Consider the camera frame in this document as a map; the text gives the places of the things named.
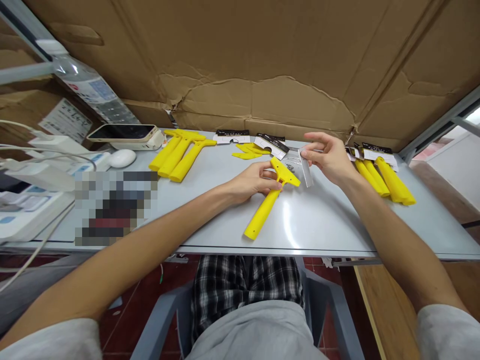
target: white table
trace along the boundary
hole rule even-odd
[[[211,139],[212,132],[200,132]],[[287,140],[287,145],[300,148],[304,144]],[[234,144],[205,147],[182,183],[161,178],[158,181],[156,219],[178,208],[207,190],[222,184],[243,171],[250,163],[269,160],[264,155],[254,160],[232,156],[240,152]],[[133,164],[123,171],[148,171],[156,156],[153,151],[138,151]],[[402,206],[386,203],[437,254],[445,260],[480,260],[480,246],[450,215],[429,189],[399,157],[398,176],[415,196],[417,204]],[[293,164],[295,175],[304,181],[299,165]],[[375,247],[353,206],[336,186],[316,168],[311,168],[314,186],[306,188],[286,185],[276,201],[261,233],[255,241],[243,235],[257,208],[264,199],[261,194],[220,214],[198,230],[178,250],[184,254],[241,254],[313,256],[338,258],[374,258]],[[45,245],[48,251],[98,251],[101,246],[75,246],[75,230],[82,219],[77,210],[68,214]],[[4,248],[32,249],[38,240],[4,244]]]

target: black label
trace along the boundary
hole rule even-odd
[[[363,146],[363,149],[371,150],[377,153],[390,154],[390,155],[394,154],[392,149],[389,147],[376,146],[366,142],[362,142],[361,145]]]
[[[237,136],[249,136],[248,130],[217,130],[215,132],[218,136],[237,137]]]
[[[256,134],[257,136],[260,136],[260,135],[268,135],[268,134],[263,134],[261,132],[259,132],[258,134]],[[274,135],[268,135],[270,138],[272,139],[275,139],[275,140],[278,140],[278,141],[285,141],[285,136],[274,136]]]
[[[259,138],[262,138],[263,140],[265,140],[266,142],[268,142],[272,146],[276,147],[280,151],[284,152],[285,154],[290,151],[290,148],[287,145],[280,142],[280,140],[277,140],[278,139],[277,136],[271,136],[271,135],[267,135],[267,134],[263,134],[263,133],[258,133],[257,136]]]

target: smartphone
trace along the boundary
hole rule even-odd
[[[94,143],[146,143],[157,130],[155,125],[106,124],[86,138]]]

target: screws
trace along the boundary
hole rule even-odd
[[[285,164],[285,166],[286,166],[286,168],[287,168],[288,170],[290,170],[292,173],[295,172],[295,171],[294,171],[294,167],[293,167],[292,165],[290,165],[290,164]]]

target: white wall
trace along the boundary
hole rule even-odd
[[[472,112],[467,118],[468,121],[474,123],[475,125],[480,124],[480,107],[475,110],[475,112]],[[453,130],[447,132],[445,135],[443,135],[443,138],[447,139],[456,139],[460,135],[463,135],[467,132],[463,127],[456,126]]]
[[[480,211],[480,137],[466,132],[425,161]]]

